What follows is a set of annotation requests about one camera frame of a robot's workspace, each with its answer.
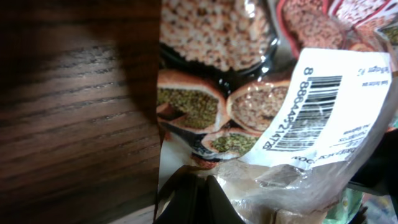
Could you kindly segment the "teal wet wipes pack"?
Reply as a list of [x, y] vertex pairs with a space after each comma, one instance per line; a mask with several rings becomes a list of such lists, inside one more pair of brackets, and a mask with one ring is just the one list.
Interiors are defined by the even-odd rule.
[[363, 195], [361, 191], [345, 188], [338, 203], [328, 211], [322, 224], [348, 224], [358, 213]]

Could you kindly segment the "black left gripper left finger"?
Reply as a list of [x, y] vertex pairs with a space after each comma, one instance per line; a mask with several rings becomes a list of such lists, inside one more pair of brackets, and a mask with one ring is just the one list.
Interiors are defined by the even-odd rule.
[[154, 221], [155, 224], [198, 223], [197, 207], [205, 180], [195, 174], [184, 174], [172, 185], [174, 196]]

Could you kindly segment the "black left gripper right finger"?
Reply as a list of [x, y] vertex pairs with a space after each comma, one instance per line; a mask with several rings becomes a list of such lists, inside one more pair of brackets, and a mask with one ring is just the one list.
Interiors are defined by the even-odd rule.
[[205, 182], [205, 205], [207, 224], [245, 224], [212, 175], [209, 175]]

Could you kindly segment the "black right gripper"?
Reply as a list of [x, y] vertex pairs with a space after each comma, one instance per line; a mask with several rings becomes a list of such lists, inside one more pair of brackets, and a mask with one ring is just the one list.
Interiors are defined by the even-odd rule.
[[387, 132], [348, 187], [376, 196], [390, 196], [397, 215], [397, 130]]

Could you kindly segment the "clear beige snack bag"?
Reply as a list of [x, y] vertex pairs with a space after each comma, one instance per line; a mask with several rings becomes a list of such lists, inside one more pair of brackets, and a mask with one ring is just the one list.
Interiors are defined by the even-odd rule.
[[322, 223], [397, 130], [396, 1], [163, 0], [159, 42], [155, 220], [195, 174], [245, 223]]

